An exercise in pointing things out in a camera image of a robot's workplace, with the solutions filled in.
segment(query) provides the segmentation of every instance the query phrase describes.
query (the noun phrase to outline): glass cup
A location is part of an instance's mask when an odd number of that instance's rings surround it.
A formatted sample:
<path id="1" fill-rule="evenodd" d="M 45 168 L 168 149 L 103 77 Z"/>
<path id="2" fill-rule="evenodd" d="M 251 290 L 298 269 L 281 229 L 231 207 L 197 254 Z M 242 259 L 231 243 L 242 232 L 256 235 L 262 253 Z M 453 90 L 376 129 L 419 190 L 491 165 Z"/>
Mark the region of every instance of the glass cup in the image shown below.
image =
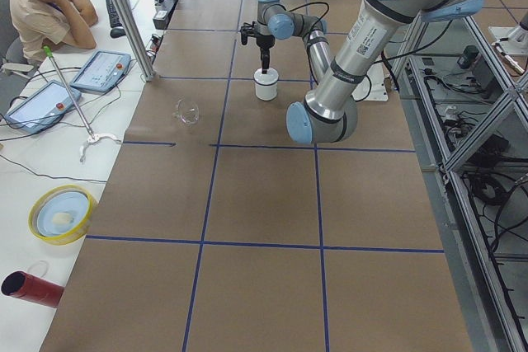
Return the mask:
<path id="1" fill-rule="evenodd" d="M 176 104 L 176 112 L 173 116 L 179 119 L 183 124 L 193 125 L 200 118 L 198 105 L 191 99 L 183 98 Z"/>

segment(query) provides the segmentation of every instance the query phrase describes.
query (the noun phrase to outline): white desk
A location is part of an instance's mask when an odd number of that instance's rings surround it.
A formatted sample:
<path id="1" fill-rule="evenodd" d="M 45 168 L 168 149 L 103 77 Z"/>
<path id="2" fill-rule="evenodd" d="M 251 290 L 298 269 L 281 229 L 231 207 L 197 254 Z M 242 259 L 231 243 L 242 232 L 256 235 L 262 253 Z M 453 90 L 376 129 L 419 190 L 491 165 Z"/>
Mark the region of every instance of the white desk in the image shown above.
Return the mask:
<path id="1" fill-rule="evenodd" d="M 132 54 L 125 36 L 112 39 L 105 0 L 92 0 L 96 6 L 99 22 L 92 28 L 98 49 L 110 49 Z M 134 8 L 134 17 L 145 45 L 151 34 L 156 31 L 153 26 L 154 0 L 130 0 Z M 56 51 L 54 56 L 61 68 L 81 67 L 90 58 L 91 50 L 74 49 L 65 46 Z M 88 120 L 108 102 L 120 99 L 108 106 L 92 123 L 96 133 L 112 133 L 123 138 L 125 130 L 134 113 L 141 96 L 144 81 L 136 62 L 127 77 L 120 83 L 120 93 L 114 89 L 105 96 L 83 106 Z M 40 71 L 52 70 L 49 60 L 41 65 Z M 71 79 L 75 72 L 65 73 Z M 53 73 L 46 74 L 48 79 L 59 80 Z M 44 84 L 36 78 L 30 82 L 23 95 L 30 95 Z M 98 96 L 82 94 L 80 105 Z M 78 113 L 68 113 L 63 121 L 83 125 Z M 19 131 L 0 126 L 0 139 L 23 136 Z M 120 145 L 105 139 L 90 146 L 86 151 L 84 164 L 79 161 L 79 148 L 88 137 L 85 128 L 75 128 L 58 124 L 42 134 L 3 142 L 3 156 L 20 162 L 37 173 L 52 176 L 72 176 L 83 179 L 106 181 L 120 150 Z M 104 183 L 86 181 L 52 180 L 37 177 L 0 158 L 0 280 L 3 281 L 11 272 L 26 271 L 39 260 L 49 263 L 45 279 L 56 284 L 66 285 L 68 277 L 83 244 L 83 238 L 64 246 L 52 246 L 34 237 L 27 225 L 31 207 L 47 191 L 60 185 L 74 184 L 83 187 L 99 200 L 104 190 Z M 55 310 L 34 303 L 10 298 L 0 294 L 0 352 L 36 352 L 50 327 Z"/>

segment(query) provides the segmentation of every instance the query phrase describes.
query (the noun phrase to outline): electronic equipment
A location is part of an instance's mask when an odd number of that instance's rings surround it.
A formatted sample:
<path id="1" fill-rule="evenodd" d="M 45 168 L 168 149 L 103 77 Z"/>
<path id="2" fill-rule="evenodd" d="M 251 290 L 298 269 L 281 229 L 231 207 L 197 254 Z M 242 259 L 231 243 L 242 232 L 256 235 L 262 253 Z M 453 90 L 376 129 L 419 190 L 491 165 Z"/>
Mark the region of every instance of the electronic equipment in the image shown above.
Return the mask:
<path id="1" fill-rule="evenodd" d="M 106 10 L 108 11 L 108 17 L 110 18 L 110 28 L 121 26 L 119 15 L 117 14 L 116 6 L 112 0 L 106 0 Z"/>
<path id="2" fill-rule="evenodd" d="M 75 100 L 81 97 L 79 90 L 72 89 L 72 92 Z M 36 134 L 58 122 L 72 106 L 73 102 L 66 88 L 60 82 L 52 80 L 7 112 L 5 118 L 13 128 Z"/>
<path id="3" fill-rule="evenodd" d="M 483 57 L 480 57 L 475 63 L 473 75 L 483 89 L 483 93 L 481 94 L 483 99 L 489 99 L 494 92 L 500 92 L 502 90 L 497 78 Z"/>
<path id="4" fill-rule="evenodd" d="M 167 29 L 171 16 L 167 10 L 159 10 L 152 19 L 154 28 L 164 31 Z"/>
<path id="5" fill-rule="evenodd" d="M 110 37 L 112 39 L 117 39 L 124 35 L 126 35 L 126 32 L 123 26 L 116 26 L 115 28 L 110 29 Z"/>
<path id="6" fill-rule="evenodd" d="M 130 65 L 129 54 L 98 50 L 70 82 L 80 91 L 105 93 L 116 86 Z"/>

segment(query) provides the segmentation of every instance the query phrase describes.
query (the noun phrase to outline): man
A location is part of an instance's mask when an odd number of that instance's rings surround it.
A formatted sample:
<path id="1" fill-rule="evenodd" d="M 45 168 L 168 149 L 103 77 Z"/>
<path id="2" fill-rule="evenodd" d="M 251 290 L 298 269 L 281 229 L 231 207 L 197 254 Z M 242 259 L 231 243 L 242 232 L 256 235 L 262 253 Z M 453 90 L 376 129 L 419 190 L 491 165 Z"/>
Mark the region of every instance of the man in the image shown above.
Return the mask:
<path id="1" fill-rule="evenodd" d="M 31 64 L 45 59 L 42 47 L 52 50 L 62 45 L 94 49 L 90 26 L 97 13 L 90 0 L 10 0 L 12 22 Z"/>

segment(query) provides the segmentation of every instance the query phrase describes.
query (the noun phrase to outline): black cable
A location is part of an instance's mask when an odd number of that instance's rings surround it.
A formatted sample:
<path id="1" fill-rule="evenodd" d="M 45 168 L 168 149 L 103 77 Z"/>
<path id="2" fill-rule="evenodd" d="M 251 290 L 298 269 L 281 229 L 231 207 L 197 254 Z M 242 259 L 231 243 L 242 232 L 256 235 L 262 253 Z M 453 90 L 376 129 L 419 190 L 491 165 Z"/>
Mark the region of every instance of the black cable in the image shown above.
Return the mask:
<path id="1" fill-rule="evenodd" d="M 507 192 L 507 196 L 506 196 L 506 200 L 505 202 L 499 207 L 498 211 L 497 211 L 497 214 L 495 215 L 495 220 L 493 221 L 493 234 L 495 236 L 495 239 L 493 240 L 493 242 L 490 244 L 490 248 L 492 250 L 492 252 L 495 252 L 497 251 L 498 249 L 498 245 L 500 243 L 500 237 L 499 237 L 499 231 L 498 231 L 498 228 L 499 228 L 499 219 L 501 217 L 501 214 L 502 212 L 504 211 L 504 209 L 506 208 L 506 205 L 508 204 L 508 202 L 510 201 L 510 198 L 512 197 L 513 193 L 515 192 L 515 190 L 521 186 L 523 183 L 519 183 L 519 184 L 515 184 L 508 192 Z M 516 226 L 519 227 L 520 225 L 522 225 L 523 223 L 525 223 L 526 221 L 525 220 L 522 220 L 520 223 L 518 223 Z"/>
<path id="2" fill-rule="evenodd" d="M 326 6 L 326 10 L 325 12 L 311 25 L 311 27 L 308 29 L 307 33 L 304 34 L 304 36 L 301 38 L 302 40 L 304 40 L 304 38 L 307 36 L 307 35 L 311 35 L 312 32 L 314 31 L 314 28 L 315 26 L 328 14 L 328 12 L 330 11 L 330 5 L 326 2 L 308 2 L 308 3 L 305 3 L 301 6 L 298 6 L 298 7 L 294 7 L 290 10 L 288 10 L 288 12 L 294 12 L 295 10 L 299 10 L 300 8 L 302 7 L 307 7 L 307 6 L 313 6 L 313 5 L 318 5 L 318 4 L 322 4 L 324 6 Z M 308 66 L 309 66 L 309 69 L 310 69 L 310 76 L 312 77 L 313 81 L 316 83 L 316 84 L 319 84 L 319 82 L 317 81 L 317 78 L 315 77 L 315 74 L 314 74 L 314 68 L 312 67 L 312 59 L 310 58 L 310 48 L 311 48 L 312 45 L 307 45 L 306 46 L 306 56 L 308 57 Z"/>
<path id="3" fill-rule="evenodd" d="M 390 78 L 392 78 L 393 82 L 394 82 L 394 87 L 396 88 L 396 91 L 399 92 L 399 84 L 398 84 L 398 79 L 396 78 L 396 76 L 394 75 L 394 72 L 393 72 L 393 67 L 392 65 L 389 63 L 389 61 L 387 60 L 387 57 L 385 56 L 385 51 L 381 51 L 381 61 L 383 62 L 383 65 L 385 65 L 385 67 L 387 68 L 387 70 L 389 71 L 389 74 L 390 74 Z"/>
<path id="4" fill-rule="evenodd" d="M 444 82 L 444 80 L 442 80 L 440 77 L 434 76 L 434 75 L 426 75 L 423 78 L 423 80 L 424 80 L 424 82 L 427 81 L 427 80 L 434 80 L 435 82 L 440 84 L 442 87 L 444 87 L 446 90 L 450 90 L 450 91 L 453 91 L 453 92 L 458 92 L 458 93 L 461 93 L 461 94 L 478 95 L 478 94 L 482 94 L 484 92 L 483 90 L 479 90 L 479 89 L 476 89 L 474 91 L 463 90 L 462 88 L 460 88 L 462 86 L 457 87 L 457 86 L 455 86 L 453 84 L 449 84 L 447 82 Z"/>
<path id="5" fill-rule="evenodd" d="M 35 171 L 32 171 L 30 168 L 26 167 L 25 165 L 22 165 L 19 162 L 15 162 L 13 160 L 10 160 L 9 158 L 3 156 L 2 154 L 0 154 L 0 157 L 3 158 L 4 160 L 6 160 L 7 162 L 10 162 L 13 165 L 17 165 L 19 167 L 24 168 L 29 173 L 31 173 L 31 174 L 33 174 L 35 176 L 38 176 L 38 177 L 47 177 L 49 179 L 54 179 L 54 180 L 67 179 L 69 181 L 88 181 L 88 182 L 91 182 L 91 183 L 106 183 L 106 181 L 99 181 L 98 179 L 80 179 L 80 178 L 71 177 L 71 176 L 51 176 L 51 175 L 47 175 L 45 173 L 36 173 Z"/>
<path id="6" fill-rule="evenodd" d="M 467 110 L 462 110 L 459 115 L 461 115 L 462 113 L 466 113 L 468 115 L 486 115 L 487 113 L 472 113 L 470 111 L 467 111 Z"/>
<path id="7" fill-rule="evenodd" d="M 366 98 L 369 97 L 370 93 L 372 92 L 372 80 L 370 80 L 370 77 L 368 74 L 365 75 L 366 79 L 369 81 L 369 91 L 366 93 L 366 95 L 364 97 L 362 97 L 361 99 L 358 99 L 356 102 L 362 102 L 364 101 Z"/>
<path id="8" fill-rule="evenodd" d="M 387 58 L 387 61 L 392 61 L 393 59 L 398 59 L 398 58 L 403 58 L 403 57 L 407 57 L 408 55 L 412 55 L 412 54 L 415 54 L 415 53 L 418 53 L 420 51 L 422 51 L 423 49 L 426 49 L 427 47 L 431 47 L 433 44 L 435 44 L 438 40 L 440 40 L 442 38 L 443 35 L 446 34 L 447 30 L 449 29 L 449 27 L 451 26 L 451 23 L 453 22 L 453 20 L 449 21 L 447 23 L 447 25 L 445 26 L 444 30 L 438 35 L 438 37 L 436 37 L 436 39 L 434 39 L 431 43 L 428 43 L 426 45 L 423 45 L 422 47 L 420 47 L 419 49 L 414 49 L 413 51 L 409 51 L 408 53 L 404 53 L 404 54 L 400 54 L 400 55 L 395 55 L 393 57 L 390 57 L 390 58 Z M 383 60 L 380 60 L 380 61 L 376 61 L 374 63 L 381 63 L 383 62 Z"/>
<path id="9" fill-rule="evenodd" d="M 511 232 L 513 229 L 515 228 L 518 228 L 520 226 L 522 226 L 523 224 L 526 224 L 528 223 L 528 216 L 526 216 L 525 218 L 523 218 L 519 223 L 517 224 L 514 224 L 513 226 L 510 226 L 508 228 L 503 228 L 502 231 L 497 235 L 497 237 L 495 238 L 495 241 L 493 241 L 493 243 L 495 244 L 495 247 L 494 249 L 497 250 L 498 249 L 498 244 L 500 242 L 500 239 L 501 237 L 506 234 L 507 232 Z"/>
<path id="10" fill-rule="evenodd" d="M 82 69 L 82 68 L 75 66 L 75 67 L 68 67 L 68 68 L 60 68 L 60 71 L 61 71 L 61 72 L 75 72 L 75 71 L 80 70 L 80 69 Z M 28 82 L 32 81 L 32 80 L 35 80 L 37 77 L 42 77 L 44 80 L 46 80 L 46 78 L 45 78 L 44 75 L 45 75 L 45 74 L 50 74 L 50 73 L 57 73 L 57 71 L 56 71 L 55 69 L 52 69 L 52 70 L 46 70 L 46 71 L 44 71 L 44 72 L 39 71 L 39 74 L 34 74 L 34 75 L 31 76 L 30 78 L 28 78 L 26 84 L 27 84 Z"/>
<path id="11" fill-rule="evenodd" d="M 90 122 L 89 122 L 88 124 L 92 124 L 92 123 L 96 120 L 96 118 L 99 116 L 99 114 L 100 114 L 105 108 L 107 108 L 107 107 L 110 106 L 112 103 L 114 103 L 115 101 L 117 101 L 117 100 L 119 100 L 119 99 L 121 98 L 121 95 L 122 95 L 122 93 L 121 93 L 121 89 L 119 88 L 119 86 L 118 86 L 117 84 L 115 85 L 115 88 L 117 88 L 117 91 L 119 92 L 118 97 L 112 99 L 110 102 L 106 103 L 101 109 L 99 109 L 99 110 L 97 111 L 97 113 L 93 116 L 92 120 L 90 120 Z"/>
<path id="12" fill-rule="evenodd" d="M 9 107 L 11 108 L 13 106 L 13 103 L 15 103 L 15 101 L 17 99 L 27 99 L 27 96 L 15 96 L 13 99 L 11 99 L 11 101 L 9 102 Z"/>
<path id="13" fill-rule="evenodd" d="M 506 156 L 497 156 L 503 162 L 528 162 L 528 158 L 515 158 Z"/>
<path id="14" fill-rule="evenodd" d="M 469 192 L 469 190 L 468 190 L 468 201 L 469 201 L 469 204 L 471 206 L 471 209 L 474 211 L 475 216 L 479 217 L 480 215 L 479 215 L 479 212 L 478 212 L 478 210 L 476 208 L 476 204 L 474 202 L 474 198 L 471 195 L 471 193 Z M 505 298 L 505 301 L 506 301 L 506 305 L 510 309 L 511 316 L 513 318 L 513 321 L 515 322 L 515 325 L 516 325 L 517 330 L 519 331 L 519 334 L 522 335 L 521 340 L 522 340 L 523 345 L 525 346 L 525 348 L 528 348 L 528 343 L 526 343 L 526 338 L 524 337 L 522 325 L 521 325 L 521 323 L 519 321 L 519 319 L 521 319 L 522 317 L 519 316 L 516 313 L 515 305 L 512 302 L 512 298 L 510 297 L 510 292 L 512 292 L 513 290 L 511 288 L 507 287 L 506 282 L 504 281 L 504 278 L 502 277 L 502 272 L 501 272 L 502 268 L 499 265 L 499 263 L 497 262 L 497 259 L 495 258 L 494 254 L 492 253 L 492 251 L 490 249 L 490 245 L 489 245 L 489 241 L 488 241 L 488 235 L 487 235 L 486 231 L 483 228 L 482 222 L 479 221 L 479 218 L 478 218 L 477 225 L 478 225 L 478 229 L 480 230 L 481 235 L 483 236 L 483 243 L 486 246 L 486 248 L 488 249 L 489 260 L 491 261 L 491 263 L 493 265 L 493 269 L 495 270 L 495 273 L 497 274 L 497 279 L 498 279 L 499 284 L 501 286 L 501 290 L 502 290 L 502 293 L 504 295 L 504 298 Z"/>
<path id="15" fill-rule="evenodd" d="M 49 82 L 48 79 L 45 77 L 44 74 L 39 69 L 36 69 L 36 72 L 44 79 L 45 82 Z"/>

